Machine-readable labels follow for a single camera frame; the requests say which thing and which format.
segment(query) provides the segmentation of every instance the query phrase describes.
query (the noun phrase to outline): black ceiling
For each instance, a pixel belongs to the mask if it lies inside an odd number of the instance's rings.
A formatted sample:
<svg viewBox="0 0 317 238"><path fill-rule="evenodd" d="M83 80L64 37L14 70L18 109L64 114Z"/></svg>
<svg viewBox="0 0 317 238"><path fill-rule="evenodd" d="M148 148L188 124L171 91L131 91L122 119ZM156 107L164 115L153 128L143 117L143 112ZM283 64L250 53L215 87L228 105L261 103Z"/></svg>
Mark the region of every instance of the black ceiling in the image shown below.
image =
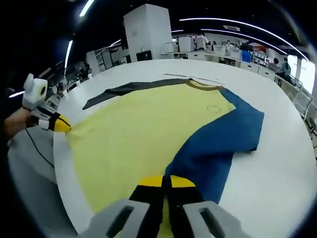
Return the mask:
<svg viewBox="0 0 317 238"><path fill-rule="evenodd" d="M8 68L11 82L22 78L26 71L35 74L60 60L64 60L69 40L74 40L69 62L84 57L90 50L97 50L125 39L123 16L145 4L169 9L172 30L198 33L201 28L223 29L221 21L182 21L190 17L218 17L247 22L279 35L293 45L302 45L302 37L292 29L284 17L287 9L299 23L307 25L304 12L286 1L279 1L285 8L277 8L267 0L95 0L87 14L79 13L87 0L29 0L11 2L8 25ZM273 45L282 41L263 31L236 23L241 33L259 38Z"/></svg>

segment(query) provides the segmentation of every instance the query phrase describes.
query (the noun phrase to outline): white table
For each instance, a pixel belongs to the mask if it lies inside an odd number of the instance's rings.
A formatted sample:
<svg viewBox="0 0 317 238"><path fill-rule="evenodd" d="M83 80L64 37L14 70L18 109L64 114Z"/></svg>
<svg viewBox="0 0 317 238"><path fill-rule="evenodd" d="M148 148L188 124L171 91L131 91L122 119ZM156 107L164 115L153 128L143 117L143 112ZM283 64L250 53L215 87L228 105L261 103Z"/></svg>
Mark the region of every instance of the white table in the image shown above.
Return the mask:
<svg viewBox="0 0 317 238"><path fill-rule="evenodd" d="M162 59L120 65L76 87L60 101L58 112L76 124L116 98L82 110L107 88L131 81L155 81L181 74L224 83L224 87L265 113L258 149L236 153L219 205L237 217L255 238L283 238L303 221L317 191L314 151L305 125L291 101L273 81L224 64ZM94 215L75 176L65 135L54 135L56 180L77 232Z"/></svg>

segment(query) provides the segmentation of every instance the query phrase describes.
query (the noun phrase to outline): cable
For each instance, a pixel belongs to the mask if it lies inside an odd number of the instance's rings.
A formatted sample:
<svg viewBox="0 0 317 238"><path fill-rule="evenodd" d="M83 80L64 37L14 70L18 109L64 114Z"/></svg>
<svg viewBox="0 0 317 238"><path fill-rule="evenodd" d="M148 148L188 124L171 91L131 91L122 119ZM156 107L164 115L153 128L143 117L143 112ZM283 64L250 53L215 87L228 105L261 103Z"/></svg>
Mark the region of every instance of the cable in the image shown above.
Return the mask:
<svg viewBox="0 0 317 238"><path fill-rule="evenodd" d="M29 137L30 137L30 139L31 139L31 141L32 141L32 143L33 143L35 149L36 149L37 152L40 154L40 156L42 156L42 158L43 158L46 162L48 162L48 163L54 168L54 165L53 165L50 161L48 161L48 160L42 155L42 153L39 151L39 149L38 149L38 147L36 146L36 144L35 144L33 138L31 137L29 131L28 131L27 129L25 129L25 130L26 130L26 133L28 133L28 135L29 135Z"/></svg>

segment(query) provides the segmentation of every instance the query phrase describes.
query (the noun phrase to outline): ceiling light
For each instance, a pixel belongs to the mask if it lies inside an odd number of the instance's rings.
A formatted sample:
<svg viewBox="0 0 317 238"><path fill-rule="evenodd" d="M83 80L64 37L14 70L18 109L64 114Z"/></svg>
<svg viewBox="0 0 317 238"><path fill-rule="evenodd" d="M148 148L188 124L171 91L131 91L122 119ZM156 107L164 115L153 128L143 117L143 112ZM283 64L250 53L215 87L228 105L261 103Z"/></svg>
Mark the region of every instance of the ceiling light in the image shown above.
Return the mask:
<svg viewBox="0 0 317 238"><path fill-rule="evenodd" d="M84 6L84 8L81 10L81 13L79 14L79 17L82 17L86 14L86 12L88 11L88 9L90 8L91 4L93 4L95 0L88 0L88 2L86 3L86 5Z"/></svg>
<svg viewBox="0 0 317 238"><path fill-rule="evenodd" d="M174 32L182 32L184 30L176 30L176 31L171 31L171 33L174 33Z"/></svg>
<svg viewBox="0 0 317 238"><path fill-rule="evenodd" d="M291 43L287 42L286 40L284 40L283 38L275 35L274 33L268 31L268 30L265 30L263 28L260 28L258 26L255 26L255 25L251 25L249 23L245 23L245 22L242 22L242 21L235 21L235 20L229 20L229 19L223 19L223 18L210 18L210 17L196 17L196 18L185 18L185 19L180 19L180 21L190 21L190 20L219 20L219 21L229 21L229 22L234 22L234 23L239 23L239 24L243 24L243 25L246 25L246 26L250 26L250 27L254 27L256 29L259 29L259 30L262 30L266 33L269 33L273 36L275 36L276 38L280 39L281 41L285 42L286 44L288 44L290 47L292 47L294 50L296 50L298 53L301 54L301 56L303 56L306 60L308 60L308 58L299 50L297 49L295 46L293 46Z"/></svg>
<svg viewBox="0 0 317 238"><path fill-rule="evenodd" d="M72 44L73 44L73 41L70 41L70 42L68 43L68 48L67 48L66 58L65 58L65 68L67 68L69 52L70 52L70 48L71 48L71 45L72 45Z"/></svg>
<svg viewBox="0 0 317 238"><path fill-rule="evenodd" d="M280 51L280 52L282 52L282 53L288 55L286 52L284 52L283 50L279 49L278 47L276 47L276 46L274 46L274 45L271 45L271 44L269 44L268 42L265 42L265 41L263 41L263 40L259 40L259 39L257 39L257 38L254 38L254 37L252 37L252 36L247 36L247 35L244 35L244 34L241 34L241 33L237 33L237 32L232 32L232 31L223 31L223 30L215 30L215 29L202 29L202 31L219 31L219 32L226 32L226 33L236 34L236 35L240 35L240 36L245 36L245 37L248 37L248 38L251 38L251 39L254 39L254 40L263 42L263 43L265 43L265 44L271 46L272 48L275 48L275 49L277 49L278 51Z"/></svg>
<svg viewBox="0 0 317 238"><path fill-rule="evenodd" d="M21 94L23 94L23 93L24 93L24 91L18 92L18 93L14 93L14 94L10 95L9 97L10 97L10 98L14 98L15 96L21 95Z"/></svg>
<svg viewBox="0 0 317 238"><path fill-rule="evenodd" d="M116 41L116 42L114 42L114 43L112 43L110 46L114 46L115 44L119 43L120 41L121 41L121 39Z"/></svg>

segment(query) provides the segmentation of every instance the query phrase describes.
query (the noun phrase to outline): equipment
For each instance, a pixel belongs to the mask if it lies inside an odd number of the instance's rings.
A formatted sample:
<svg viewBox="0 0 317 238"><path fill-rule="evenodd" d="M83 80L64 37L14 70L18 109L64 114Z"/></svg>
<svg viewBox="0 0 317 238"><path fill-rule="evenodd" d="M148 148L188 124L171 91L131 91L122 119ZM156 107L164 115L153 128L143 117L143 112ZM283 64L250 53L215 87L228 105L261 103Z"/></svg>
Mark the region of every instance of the equipment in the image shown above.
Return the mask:
<svg viewBox="0 0 317 238"><path fill-rule="evenodd" d="M29 74L24 83L22 106L31 111L34 122L42 129L56 132L70 131L71 126L68 120L53 109L46 107L47 88L47 80L34 78L32 74Z"/></svg>
<svg viewBox="0 0 317 238"><path fill-rule="evenodd" d="M251 238L238 219L211 201L203 201L196 186L178 176L143 179L129 199L121 199L92 218L82 238L156 238L164 197L175 238Z"/></svg>

